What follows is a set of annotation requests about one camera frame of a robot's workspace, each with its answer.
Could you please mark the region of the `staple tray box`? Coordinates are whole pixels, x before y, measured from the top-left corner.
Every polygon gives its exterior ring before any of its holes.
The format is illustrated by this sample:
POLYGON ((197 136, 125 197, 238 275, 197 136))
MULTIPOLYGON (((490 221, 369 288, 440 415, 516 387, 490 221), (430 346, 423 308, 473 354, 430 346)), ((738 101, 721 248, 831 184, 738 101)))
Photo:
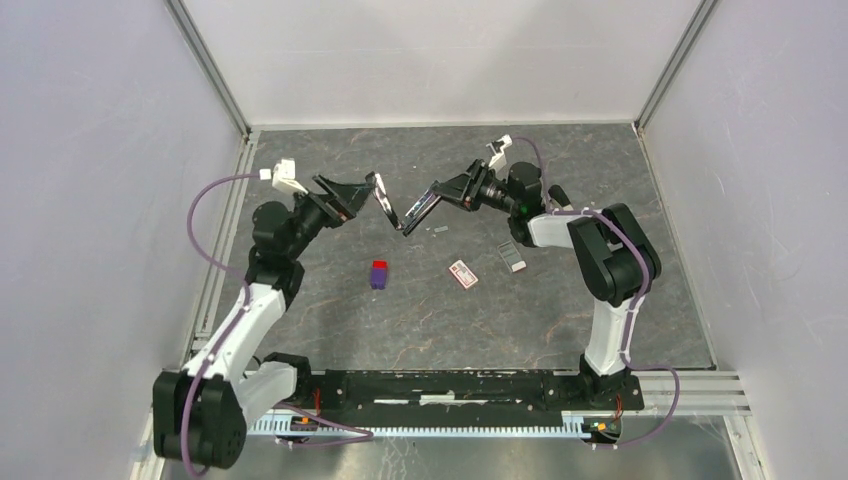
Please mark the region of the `staple tray box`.
POLYGON ((520 251, 512 241, 500 244, 497 247, 497 251, 512 273, 519 272, 527 267, 520 251))

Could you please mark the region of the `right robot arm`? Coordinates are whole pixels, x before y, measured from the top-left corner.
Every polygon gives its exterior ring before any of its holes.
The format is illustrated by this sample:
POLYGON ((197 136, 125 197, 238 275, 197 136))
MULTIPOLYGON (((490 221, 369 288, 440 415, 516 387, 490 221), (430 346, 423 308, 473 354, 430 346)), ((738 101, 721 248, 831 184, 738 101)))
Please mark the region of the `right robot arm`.
POLYGON ((601 211, 574 210, 560 186, 544 186, 539 167, 518 162, 500 179, 481 160, 447 181, 433 182, 419 200, 423 212, 440 202, 468 212, 482 206, 502 211, 513 239, 522 245, 574 252, 594 298, 590 339, 577 375, 578 396, 585 405, 602 408, 626 389, 633 370, 633 325, 662 270, 631 210, 622 203, 601 211))

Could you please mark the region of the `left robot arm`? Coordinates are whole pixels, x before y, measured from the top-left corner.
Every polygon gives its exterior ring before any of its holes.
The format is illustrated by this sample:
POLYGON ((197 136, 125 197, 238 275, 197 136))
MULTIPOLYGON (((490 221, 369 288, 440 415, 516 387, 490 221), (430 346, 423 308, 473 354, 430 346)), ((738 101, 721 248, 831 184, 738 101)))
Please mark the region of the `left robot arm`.
POLYGON ((262 339, 291 307, 304 277, 300 255, 325 228, 354 219, 378 186, 314 176, 319 192, 300 186, 252 215, 253 245, 236 303, 209 341, 182 367, 164 371, 152 389, 153 450, 197 466, 228 469, 239 458, 249 427, 276 404, 306 405, 314 394, 304 357, 272 354, 253 374, 246 369, 262 339))

